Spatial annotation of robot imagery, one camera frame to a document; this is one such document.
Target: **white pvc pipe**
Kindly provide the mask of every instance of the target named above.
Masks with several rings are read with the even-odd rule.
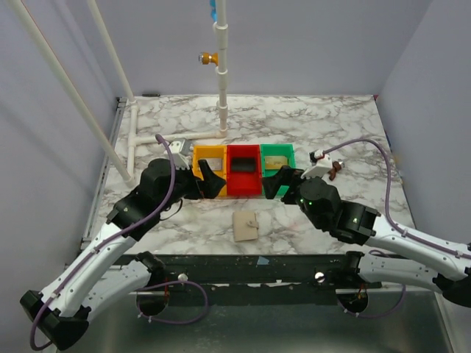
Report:
[[[69,98],[74,103],[83,120],[85,120],[85,123],[88,125],[92,133],[95,135],[96,139],[102,145],[102,148],[104,149],[106,155],[110,158],[111,163],[114,164],[126,185],[130,188],[133,187],[135,185],[134,179],[129,175],[126,168],[124,167],[124,164],[120,161],[114,148],[111,146],[110,141],[108,141],[100,125],[98,125],[98,123],[96,122],[96,119],[93,116],[92,112],[88,109],[87,104],[84,102],[83,98],[80,96],[74,84],[68,77],[67,73],[64,70],[64,67],[62,67],[62,65],[60,64],[60,61],[56,57],[52,48],[47,43],[47,40],[43,36],[43,33],[39,30],[38,26],[36,25],[26,6],[23,4],[22,0],[8,0],[8,3],[20,19],[25,29],[28,31],[31,39],[38,47],[39,52],[43,55],[44,60],[48,63],[52,73],[56,76],[60,84],[63,86],[63,89],[66,91]]]
[[[223,138],[225,135],[222,135],[219,131],[209,131],[209,132],[184,132],[182,134],[173,134],[173,135],[164,135],[162,136],[167,141],[173,141],[178,138],[186,138],[188,140],[197,140],[199,138]],[[147,143],[155,143],[154,136],[144,136],[136,137],[134,139],[136,146],[145,145]]]
[[[138,130],[138,105],[131,106],[130,133],[127,136],[127,172],[134,177],[135,134]]]
[[[223,27],[227,24],[226,0],[216,0],[216,16],[218,26]]]
[[[105,42],[106,49],[108,50],[108,53],[111,56],[111,60],[113,61],[115,69],[118,72],[119,79],[121,80],[121,84],[123,85],[124,90],[126,91],[127,98],[129,99],[130,103],[133,104],[135,103],[134,93],[132,93],[130,82],[126,78],[126,74],[124,73],[123,66],[119,61],[118,54],[116,53],[110,34],[106,29],[102,14],[100,13],[100,10],[96,5],[95,0],[87,0],[87,3],[88,7],[90,8],[93,19],[95,20],[95,24],[98,27],[100,35],[102,36],[102,40]]]
[[[219,133],[227,135],[227,44],[228,29],[226,17],[226,0],[216,0],[217,22],[214,26],[218,43],[218,66],[216,74],[218,77],[219,100]]]

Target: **marble countertop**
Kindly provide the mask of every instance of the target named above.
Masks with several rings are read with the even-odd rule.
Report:
[[[138,99],[138,136],[218,129],[216,100],[216,96]],[[195,144],[292,143],[298,168],[310,165],[310,151],[327,149],[362,136],[375,139],[389,151],[371,96],[230,96],[228,105],[228,136],[198,140]],[[116,143],[116,152],[124,162],[129,123],[130,109],[127,107]],[[163,147],[156,143],[139,146],[135,158],[136,176],[141,175],[147,163],[162,155]],[[383,212],[386,166],[375,147],[357,143],[333,152],[331,157],[346,161],[346,167],[332,182],[341,197]],[[129,191],[116,169],[111,167],[92,234],[103,225],[113,204]],[[233,241],[232,214],[235,210],[256,212],[260,226],[257,240]],[[396,221],[407,227],[413,226],[395,170],[391,214]],[[178,214],[158,224],[127,253],[334,254],[353,249],[361,247],[340,243],[329,234],[314,229],[297,206],[286,206],[277,199],[216,199],[185,200]]]

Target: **orange valve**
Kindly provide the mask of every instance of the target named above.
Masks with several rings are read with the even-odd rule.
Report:
[[[198,57],[199,61],[203,65],[207,65],[209,63],[218,65],[218,53],[209,54],[209,53],[201,53]]]

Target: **gray wall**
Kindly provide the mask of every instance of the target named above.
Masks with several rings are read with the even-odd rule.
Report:
[[[434,0],[378,99],[417,226],[471,242],[471,2]],[[449,305],[468,336],[471,309]]]
[[[98,65],[51,2],[27,4],[109,132],[116,101],[97,79]],[[30,352],[19,299],[74,257],[104,153],[4,1],[0,33],[0,350]]]
[[[97,0],[136,93],[216,93],[208,0]],[[374,94],[431,0],[229,0],[230,93]],[[122,93],[85,0],[68,6]]]

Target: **green bin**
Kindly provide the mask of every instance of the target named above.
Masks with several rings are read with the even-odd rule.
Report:
[[[262,177],[271,177],[275,175],[278,170],[265,169],[265,157],[267,156],[284,156],[288,158],[288,165],[292,168],[296,168],[296,160],[294,159],[294,149],[291,144],[279,144],[279,145],[260,145],[260,154],[261,154],[261,167],[262,167]],[[288,186],[282,186],[278,192],[277,196],[283,196],[286,191],[288,191]]]

